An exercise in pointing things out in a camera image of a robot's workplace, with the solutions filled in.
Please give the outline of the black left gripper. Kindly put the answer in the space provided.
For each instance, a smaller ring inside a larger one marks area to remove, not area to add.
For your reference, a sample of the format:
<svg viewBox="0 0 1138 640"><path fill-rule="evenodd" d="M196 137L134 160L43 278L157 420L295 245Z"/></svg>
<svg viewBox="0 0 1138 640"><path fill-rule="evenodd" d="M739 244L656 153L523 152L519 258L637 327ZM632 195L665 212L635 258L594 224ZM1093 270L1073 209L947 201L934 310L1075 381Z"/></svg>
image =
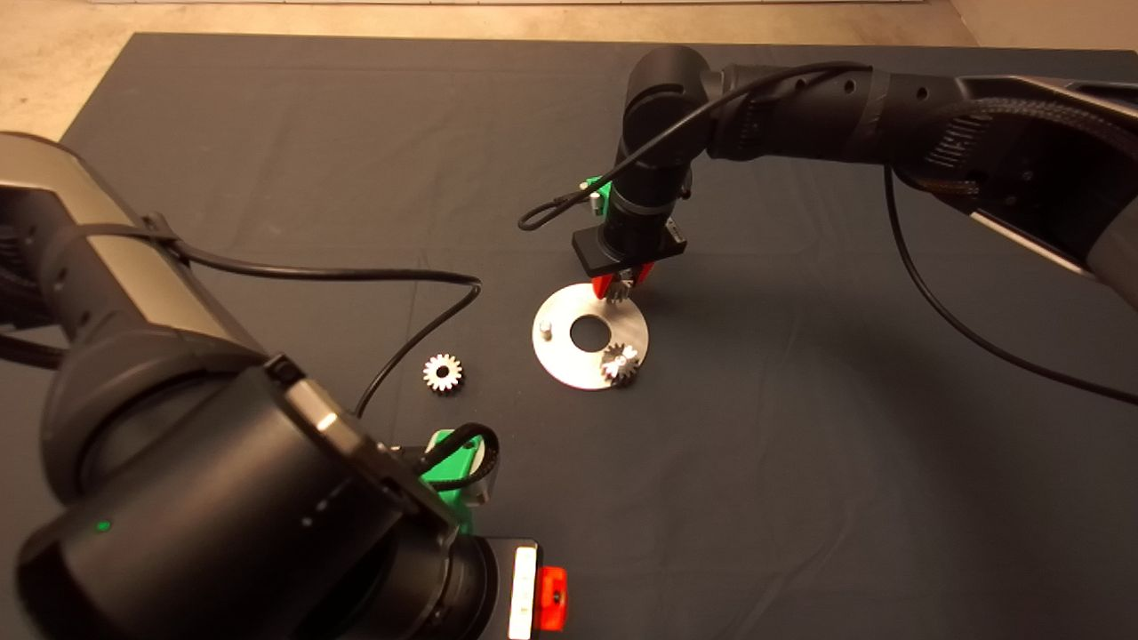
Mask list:
<svg viewBox="0 0 1138 640"><path fill-rule="evenodd" d="M484 639L538 639L564 631L568 575L564 567L541 567L541 543L528 538L486 538L488 617Z"/></svg>

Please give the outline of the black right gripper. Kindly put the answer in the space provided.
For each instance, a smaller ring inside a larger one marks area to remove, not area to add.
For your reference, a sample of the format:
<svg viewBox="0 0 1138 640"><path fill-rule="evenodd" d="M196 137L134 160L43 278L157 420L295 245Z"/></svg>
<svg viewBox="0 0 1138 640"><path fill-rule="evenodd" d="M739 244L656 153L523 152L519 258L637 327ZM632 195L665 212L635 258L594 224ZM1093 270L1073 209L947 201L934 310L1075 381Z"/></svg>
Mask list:
<svg viewBox="0 0 1138 640"><path fill-rule="evenodd" d="M597 300L615 300L615 274L633 270L633 284L644 284L659 260L675 259L687 239L673 220L661 227L638 229L608 222L574 231L574 255L592 279Z"/></svg>

